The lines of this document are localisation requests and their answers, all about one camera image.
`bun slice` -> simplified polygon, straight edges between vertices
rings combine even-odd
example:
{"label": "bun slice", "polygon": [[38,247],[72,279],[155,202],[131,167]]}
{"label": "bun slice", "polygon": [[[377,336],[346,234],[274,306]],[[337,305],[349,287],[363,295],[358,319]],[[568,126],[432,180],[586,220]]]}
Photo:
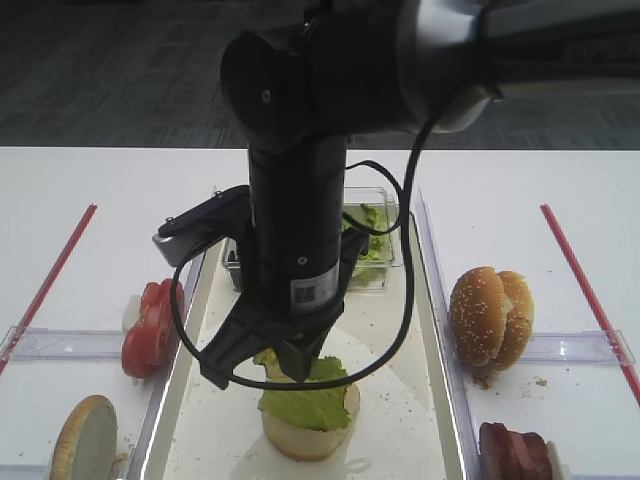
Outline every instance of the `bun slice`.
{"label": "bun slice", "polygon": [[475,367],[502,371],[524,352],[533,326],[533,298],[525,278],[478,267],[453,289],[450,321],[458,355]]}
{"label": "bun slice", "polygon": [[289,458],[305,462],[324,460],[340,446],[353,428],[360,410],[360,391],[355,384],[350,385],[345,392],[344,408],[352,418],[349,426],[326,432],[299,428],[268,412],[262,412],[264,433]]}
{"label": "bun slice", "polygon": [[58,436],[49,480],[109,480],[117,431],[116,412],[107,398],[82,400]]}

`qr code label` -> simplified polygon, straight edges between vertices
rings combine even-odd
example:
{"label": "qr code label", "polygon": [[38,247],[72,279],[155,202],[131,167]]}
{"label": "qr code label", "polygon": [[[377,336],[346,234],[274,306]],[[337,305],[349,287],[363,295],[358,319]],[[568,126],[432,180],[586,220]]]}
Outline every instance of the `qr code label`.
{"label": "qr code label", "polygon": [[323,307],[338,290],[339,266],[313,278],[291,281],[291,312],[308,313]]}

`tomato slice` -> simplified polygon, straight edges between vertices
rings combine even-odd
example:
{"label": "tomato slice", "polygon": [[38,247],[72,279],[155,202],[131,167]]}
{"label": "tomato slice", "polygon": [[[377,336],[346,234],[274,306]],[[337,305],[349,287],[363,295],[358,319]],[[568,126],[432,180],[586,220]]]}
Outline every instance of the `tomato slice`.
{"label": "tomato slice", "polygon": [[159,293],[160,285],[158,283],[147,283],[147,286],[144,287],[144,292],[142,293],[142,300],[140,300],[140,315],[146,315],[149,308],[151,308],[151,305],[157,301]]}
{"label": "tomato slice", "polygon": [[134,326],[124,339],[122,344],[122,370],[134,378],[149,378],[158,367],[149,365],[140,358],[140,345],[144,340],[139,325]]}
{"label": "tomato slice", "polygon": [[153,305],[138,326],[142,337],[140,358],[149,365],[162,365],[167,358],[167,339],[172,323],[165,303]]}
{"label": "tomato slice", "polygon": [[[129,331],[132,339],[125,339],[123,345],[123,369],[131,376],[145,378],[139,375],[162,365],[167,359],[167,342],[173,325],[171,312],[171,279],[165,279],[162,284],[147,283],[140,304],[140,320]],[[184,289],[178,283],[176,300],[180,306],[180,313],[184,310]],[[125,349],[135,349],[135,352],[126,351],[127,367],[125,367]]]}

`red stick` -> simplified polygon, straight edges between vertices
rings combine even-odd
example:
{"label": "red stick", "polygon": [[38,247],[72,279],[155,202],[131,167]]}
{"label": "red stick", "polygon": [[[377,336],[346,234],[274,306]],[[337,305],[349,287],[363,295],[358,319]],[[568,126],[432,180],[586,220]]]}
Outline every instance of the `red stick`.
{"label": "red stick", "polygon": [[[596,297],[596,294],[591,288],[591,284],[589,283],[587,276],[585,275],[584,271],[582,270],[582,267],[580,266],[580,263],[578,262],[578,259],[573,253],[573,250],[569,245],[569,241],[567,240],[567,237],[564,236],[564,233],[562,232],[562,228],[560,228],[560,224],[558,223],[558,220],[556,220],[556,217],[553,215],[553,212],[551,211],[551,207],[546,204],[541,205],[540,210],[542,210],[542,214],[547,219],[547,223],[549,224],[549,227],[551,228],[553,235],[556,237],[556,241],[558,242],[558,245],[560,245],[560,248],[562,249],[564,258],[567,259],[567,262],[569,263],[571,270],[573,270],[573,274],[575,275],[576,280],[578,280],[578,284],[580,284],[582,293],[584,293],[584,296],[586,297],[587,302],[589,302],[589,306],[591,307],[593,314],[598,320],[598,323],[600,324],[600,328],[605,332],[613,334],[614,330],[613,330],[613,327],[611,326],[611,322],[609,322],[609,319],[607,318],[607,314],[604,313],[604,309],[602,308],[602,305],[600,305],[600,302],[598,301],[598,297]],[[629,365],[629,359],[627,358],[624,349],[620,348],[620,346],[618,345],[616,337],[614,335],[611,335],[610,338],[612,339],[611,341],[613,344],[613,349],[616,352],[616,354],[618,354],[619,357],[620,356],[623,357],[625,360],[625,363],[627,363],[627,365],[621,364],[620,368],[622,369],[622,373],[627,379],[627,383],[629,383],[629,386],[631,387],[631,391],[635,395],[636,400],[640,405],[640,380],[638,380],[638,376],[636,375],[633,365]]]}
{"label": "red stick", "polygon": [[31,324],[33,317],[35,317],[38,309],[40,308],[40,305],[42,305],[42,302],[47,296],[47,293],[49,293],[49,290],[51,289],[53,282],[58,277],[60,270],[62,270],[62,267],[64,266],[67,259],[69,258],[69,255],[71,255],[71,252],[73,251],[76,244],[78,243],[78,240],[80,240],[80,237],[82,236],[85,229],[87,228],[87,225],[89,224],[89,221],[93,217],[93,214],[96,212],[97,208],[98,207],[94,204],[91,204],[87,207],[87,210],[84,212],[84,215],[82,215],[82,218],[80,219],[80,223],[78,223],[75,230],[71,234],[71,237],[69,237],[67,244],[62,249],[62,252],[60,252],[58,259],[53,264],[53,267],[51,267],[51,270],[49,270],[49,273],[47,274],[46,278],[42,282],[42,285],[40,285],[40,289],[36,293],[36,296],[33,297],[33,300],[29,304],[27,311],[24,312],[24,315],[22,316],[22,319],[18,324],[18,328],[16,328],[16,331],[13,332],[13,336],[11,337],[11,340],[9,340],[9,344],[5,351],[6,357],[4,359],[0,359],[0,375],[2,375],[2,372],[6,368],[7,363],[9,363],[9,357],[11,355],[11,352],[16,347],[16,345],[20,343],[20,340],[22,339],[24,332],[27,330],[27,327],[29,326],[29,324]]}

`floor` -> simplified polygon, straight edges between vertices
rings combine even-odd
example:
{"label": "floor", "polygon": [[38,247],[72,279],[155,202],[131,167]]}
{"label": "floor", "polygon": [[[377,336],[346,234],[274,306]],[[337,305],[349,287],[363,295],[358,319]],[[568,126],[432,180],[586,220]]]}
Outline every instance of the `floor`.
{"label": "floor", "polygon": [[[246,28],[301,18],[301,0],[0,0],[0,145],[241,148],[218,85]],[[407,148],[407,134],[352,148]],[[640,96],[495,104],[435,149],[640,149]]]}

